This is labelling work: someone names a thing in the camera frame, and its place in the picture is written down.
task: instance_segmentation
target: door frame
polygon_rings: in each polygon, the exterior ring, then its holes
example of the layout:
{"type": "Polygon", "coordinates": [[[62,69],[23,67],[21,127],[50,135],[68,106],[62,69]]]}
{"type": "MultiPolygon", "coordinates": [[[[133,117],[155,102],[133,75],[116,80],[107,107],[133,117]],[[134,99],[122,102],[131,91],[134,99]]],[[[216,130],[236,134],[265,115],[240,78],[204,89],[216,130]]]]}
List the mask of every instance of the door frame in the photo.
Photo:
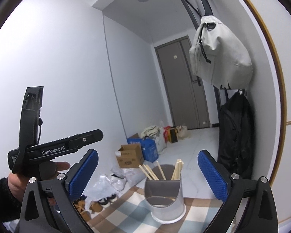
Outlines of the door frame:
{"type": "MultiPolygon", "coordinates": [[[[159,46],[155,46],[154,47],[155,53],[156,53],[156,57],[157,57],[157,60],[158,60],[158,64],[159,64],[159,68],[161,70],[161,74],[162,74],[162,78],[163,78],[163,82],[164,82],[164,88],[165,88],[166,95],[167,95],[168,106],[169,106],[169,110],[170,110],[170,114],[171,114],[171,118],[172,118],[172,123],[173,123],[174,126],[175,126],[175,121],[174,121],[174,118],[173,118],[171,103],[170,103],[170,99],[169,99],[169,95],[168,95],[168,90],[167,90],[167,86],[166,86],[166,81],[165,81],[165,76],[164,76],[164,73],[163,73],[162,64],[161,64],[161,61],[160,61],[160,58],[159,58],[159,55],[158,55],[158,49],[160,49],[162,47],[165,47],[165,46],[169,46],[169,45],[174,44],[174,43],[177,43],[177,42],[181,42],[182,40],[185,40],[185,39],[187,39],[189,41],[190,46],[192,46],[192,43],[191,43],[190,38],[189,38],[189,35],[186,35],[184,37],[180,37],[180,38],[177,38],[175,40],[169,41],[169,42],[167,42],[165,44],[162,44],[162,45],[159,45],[159,46]]],[[[185,60],[187,61],[187,65],[190,65],[189,64],[189,61],[186,59],[185,53],[183,55],[184,55],[185,60]]],[[[201,78],[200,78],[200,84],[202,86],[204,98],[205,98],[205,101],[206,101],[206,111],[207,111],[208,128],[211,128],[211,123],[210,123],[210,120],[209,120],[208,103],[207,103],[207,98],[206,98],[206,94],[205,94],[205,88],[204,88],[203,80],[201,78]]]]}

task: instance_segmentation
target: metal screw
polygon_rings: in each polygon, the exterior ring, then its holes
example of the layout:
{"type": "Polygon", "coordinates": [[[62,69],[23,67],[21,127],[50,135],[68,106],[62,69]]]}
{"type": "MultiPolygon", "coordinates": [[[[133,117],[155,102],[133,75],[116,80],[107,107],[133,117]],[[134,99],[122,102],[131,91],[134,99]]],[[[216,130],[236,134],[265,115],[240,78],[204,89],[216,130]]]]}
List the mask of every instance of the metal screw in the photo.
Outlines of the metal screw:
{"type": "Polygon", "coordinates": [[[35,181],[36,181],[36,178],[35,178],[35,177],[32,177],[32,178],[30,178],[30,180],[29,180],[30,183],[33,183],[33,182],[35,182],[35,181]]]}
{"type": "Polygon", "coordinates": [[[262,178],[261,178],[261,181],[262,181],[263,183],[267,183],[267,182],[268,182],[267,178],[265,178],[265,177],[262,177],[262,178]]]}
{"type": "Polygon", "coordinates": [[[64,173],[60,173],[60,174],[57,175],[57,179],[58,180],[62,180],[64,177],[65,177],[64,173]]]}
{"type": "Polygon", "coordinates": [[[232,173],[232,179],[233,180],[238,180],[239,179],[239,175],[237,173],[232,173]]]}

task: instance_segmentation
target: cardboard box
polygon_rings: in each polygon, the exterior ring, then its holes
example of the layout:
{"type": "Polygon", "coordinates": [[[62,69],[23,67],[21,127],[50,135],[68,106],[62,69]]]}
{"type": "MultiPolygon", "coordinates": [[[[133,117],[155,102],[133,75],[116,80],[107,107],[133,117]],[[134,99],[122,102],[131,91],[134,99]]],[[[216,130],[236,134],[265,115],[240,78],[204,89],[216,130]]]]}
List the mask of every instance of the cardboard box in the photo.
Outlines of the cardboard box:
{"type": "Polygon", "coordinates": [[[144,160],[154,163],[154,161],[158,159],[157,148],[154,140],[150,138],[143,140],[139,137],[138,133],[136,133],[127,139],[127,143],[140,144],[144,160]]]}
{"type": "Polygon", "coordinates": [[[121,168],[138,168],[144,162],[141,145],[138,143],[122,145],[115,155],[121,168]]]}

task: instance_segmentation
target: black coat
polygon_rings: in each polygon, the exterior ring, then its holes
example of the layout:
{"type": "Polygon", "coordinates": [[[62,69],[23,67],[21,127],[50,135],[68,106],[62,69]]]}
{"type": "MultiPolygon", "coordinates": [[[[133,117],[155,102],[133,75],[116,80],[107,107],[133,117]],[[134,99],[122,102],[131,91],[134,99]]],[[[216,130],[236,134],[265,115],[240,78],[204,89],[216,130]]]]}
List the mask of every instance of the black coat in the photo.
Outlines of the black coat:
{"type": "Polygon", "coordinates": [[[21,202],[9,190],[8,180],[0,180],[0,233],[8,232],[2,222],[18,219],[20,216],[21,202]]]}

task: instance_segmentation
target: checkered tablecloth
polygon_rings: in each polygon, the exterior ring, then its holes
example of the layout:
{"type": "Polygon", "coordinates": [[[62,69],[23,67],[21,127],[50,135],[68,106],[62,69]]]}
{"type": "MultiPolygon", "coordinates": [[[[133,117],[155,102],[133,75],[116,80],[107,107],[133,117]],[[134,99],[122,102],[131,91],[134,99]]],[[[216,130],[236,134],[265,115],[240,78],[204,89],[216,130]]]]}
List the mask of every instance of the checkered tablecloth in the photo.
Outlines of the checkered tablecloth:
{"type": "Polygon", "coordinates": [[[95,233],[201,233],[222,205],[216,199],[184,198],[184,203],[185,216],[162,225],[152,218],[143,189],[132,187],[88,224],[95,233]]]}

